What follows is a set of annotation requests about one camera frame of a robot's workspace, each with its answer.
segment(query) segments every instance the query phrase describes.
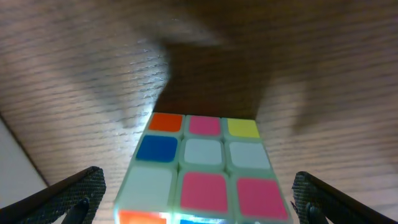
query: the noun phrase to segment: brown wood grain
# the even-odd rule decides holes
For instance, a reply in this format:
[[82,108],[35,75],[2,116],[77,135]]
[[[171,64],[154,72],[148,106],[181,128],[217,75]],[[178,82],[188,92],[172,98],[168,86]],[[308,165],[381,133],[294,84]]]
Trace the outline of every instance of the brown wood grain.
[[398,220],[397,18],[393,0],[0,0],[0,113],[48,183],[104,169],[95,223],[153,109],[255,118],[287,200],[305,170]]

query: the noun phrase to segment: cube front face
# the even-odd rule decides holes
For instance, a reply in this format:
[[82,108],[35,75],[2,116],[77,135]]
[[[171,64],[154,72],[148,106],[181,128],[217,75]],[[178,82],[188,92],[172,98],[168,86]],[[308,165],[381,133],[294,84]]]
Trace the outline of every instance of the cube front face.
[[236,176],[231,181],[240,223],[286,223],[289,213],[276,179]]
[[290,223],[286,208],[255,121],[154,113],[114,210],[117,224],[253,224]]
[[213,170],[222,172],[225,167],[224,146],[212,139],[184,139],[180,149],[180,166],[183,169]]
[[221,140],[223,137],[220,118],[187,115],[186,120],[184,128],[185,138],[208,138]]

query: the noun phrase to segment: white tile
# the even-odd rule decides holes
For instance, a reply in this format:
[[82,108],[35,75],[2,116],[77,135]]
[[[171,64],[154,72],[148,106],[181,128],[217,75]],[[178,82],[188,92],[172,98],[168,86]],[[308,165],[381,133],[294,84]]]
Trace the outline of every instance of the white tile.
[[119,199],[120,209],[163,211],[168,207],[172,171],[133,166]]
[[221,143],[209,139],[189,139],[185,145],[184,159],[192,164],[221,164]]
[[231,142],[231,160],[236,167],[249,169],[269,169],[266,151],[261,143]]

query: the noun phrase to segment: colored tile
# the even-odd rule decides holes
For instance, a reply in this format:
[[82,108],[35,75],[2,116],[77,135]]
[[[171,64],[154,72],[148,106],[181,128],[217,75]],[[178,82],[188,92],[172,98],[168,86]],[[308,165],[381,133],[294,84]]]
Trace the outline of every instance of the colored tile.
[[121,210],[167,211],[173,171],[163,167],[132,166],[126,174],[117,205]]
[[228,213],[226,181],[221,174],[187,172],[180,206],[187,210]]
[[275,220],[289,218],[276,181],[242,177],[236,184],[242,215]]
[[218,165],[223,162],[221,143],[209,139],[188,139],[184,160],[192,164]]
[[266,150],[261,143],[231,142],[231,160],[238,168],[269,169],[271,165]]
[[181,129],[182,115],[154,113],[150,121],[149,130],[178,132]]
[[119,211],[120,224],[167,224],[167,219],[160,215],[144,212]]
[[257,125],[254,120],[228,118],[229,134],[236,137],[260,138]]
[[205,136],[217,136],[221,134],[219,118],[208,116],[191,116],[189,120],[189,132]]
[[152,162],[172,162],[178,141],[174,137],[146,135],[142,139],[136,159]]

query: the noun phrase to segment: wooden table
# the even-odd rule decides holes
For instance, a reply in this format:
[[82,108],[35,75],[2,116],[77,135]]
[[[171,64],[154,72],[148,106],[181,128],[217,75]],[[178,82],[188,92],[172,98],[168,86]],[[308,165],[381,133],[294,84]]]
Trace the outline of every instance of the wooden table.
[[113,222],[154,108],[255,118],[287,200],[306,170],[397,220],[397,12],[395,0],[0,0],[0,112],[49,184],[104,169],[95,223]]

